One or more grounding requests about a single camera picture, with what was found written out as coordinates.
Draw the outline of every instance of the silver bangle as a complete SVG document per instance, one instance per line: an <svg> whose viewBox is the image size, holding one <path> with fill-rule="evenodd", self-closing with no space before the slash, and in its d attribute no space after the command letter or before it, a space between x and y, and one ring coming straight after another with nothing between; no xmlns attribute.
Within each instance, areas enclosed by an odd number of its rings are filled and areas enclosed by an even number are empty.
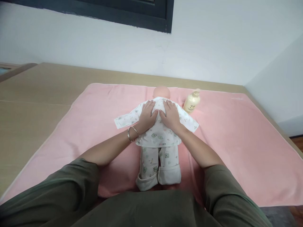
<svg viewBox="0 0 303 227"><path fill-rule="evenodd" d="M128 130L127 130L128 139L129 139L130 142L134 142L136 138L135 138L134 140L132 140L132 139L130 138L130 136L129 136L129 129L130 129L130 127L129 127Z"/></svg>
<svg viewBox="0 0 303 227"><path fill-rule="evenodd" d="M138 137L140 139L140 135L139 135L138 131L133 126L131 126L131 127L136 131L136 133L138 134Z"/></svg>
<svg viewBox="0 0 303 227"><path fill-rule="evenodd" d="M136 131L136 133L138 134L138 137L139 137L139 138L140 138L140 135L139 135L138 131L137 131L133 126L130 126L130 127L128 128L128 130L127 130L128 139L129 139L130 142L134 142L134 141L136 140L136 138L135 138L134 140L132 140L132 139L130 138L130 136L129 136L129 130L130 130L130 128L133 128L133 129Z"/></svg>

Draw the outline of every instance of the doll face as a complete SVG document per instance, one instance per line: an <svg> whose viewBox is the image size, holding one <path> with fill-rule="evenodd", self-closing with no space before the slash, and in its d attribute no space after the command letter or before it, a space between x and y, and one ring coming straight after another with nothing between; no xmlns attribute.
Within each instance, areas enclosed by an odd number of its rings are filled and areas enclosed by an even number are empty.
<svg viewBox="0 0 303 227"><path fill-rule="evenodd" d="M156 97L163 97L163 98L170 99L169 89L167 87L164 87L164 86L156 87L154 89L153 98L156 98Z"/></svg>

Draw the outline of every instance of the pant cuff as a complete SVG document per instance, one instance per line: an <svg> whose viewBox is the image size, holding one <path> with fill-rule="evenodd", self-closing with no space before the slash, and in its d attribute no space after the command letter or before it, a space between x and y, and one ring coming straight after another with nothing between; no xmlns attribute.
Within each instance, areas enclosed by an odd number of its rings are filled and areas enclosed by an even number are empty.
<svg viewBox="0 0 303 227"><path fill-rule="evenodd" d="M147 179L140 179L138 175L136 179L136 185L138 186L140 191L147 191L157 184L158 184L157 174Z"/></svg>
<svg viewBox="0 0 303 227"><path fill-rule="evenodd" d="M159 167L158 181L162 185L170 185L181 183L181 169L180 165L170 167Z"/></svg>

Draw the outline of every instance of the baby shirt sleeve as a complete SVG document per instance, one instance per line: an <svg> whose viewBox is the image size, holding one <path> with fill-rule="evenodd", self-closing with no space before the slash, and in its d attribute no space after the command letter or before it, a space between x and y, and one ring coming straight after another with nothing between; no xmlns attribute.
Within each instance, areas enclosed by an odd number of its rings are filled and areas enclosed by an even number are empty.
<svg viewBox="0 0 303 227"><path fill-rule="evenodd" d="M133 109L130 113L124 114L114 119L117 129L124 128L130 126L139 121L139 117L142 112L143 103L139 104L135 109Z"/></svg>
<svg viewBox="0 0 303 227"><path fill-rule="evenodd" d="M189 131L195 132L195 130L199 127L199 124L179 105L177 105L177 109L181 124L184 125Z"/></svg>

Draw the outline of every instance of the hand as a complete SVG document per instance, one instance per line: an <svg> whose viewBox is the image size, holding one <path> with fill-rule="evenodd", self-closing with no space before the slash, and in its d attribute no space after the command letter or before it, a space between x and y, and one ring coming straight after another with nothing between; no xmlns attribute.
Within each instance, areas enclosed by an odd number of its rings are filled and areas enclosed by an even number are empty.
<svg viewBox="0 0 303 227"><path fill-rule="evenodd" d="M177 133L177 131L182 127L177 107L170 100L167 100L166 102L163 101L163 105L166 115L162 110L160 110L160 117L166 127L170 128L174 133Z"/></svg>
<svg viewBox="0 0 303 227"><path fill-rule="evenodd" d="M148 101L147 103L143 104L139 122L134 126L140 135L146 132L151 127L153 127L153 125L155 124L156 117L159 111L158 109L156 109L152 114L152 109L154 108L155 104L156 102L153 101Z"/></svg>

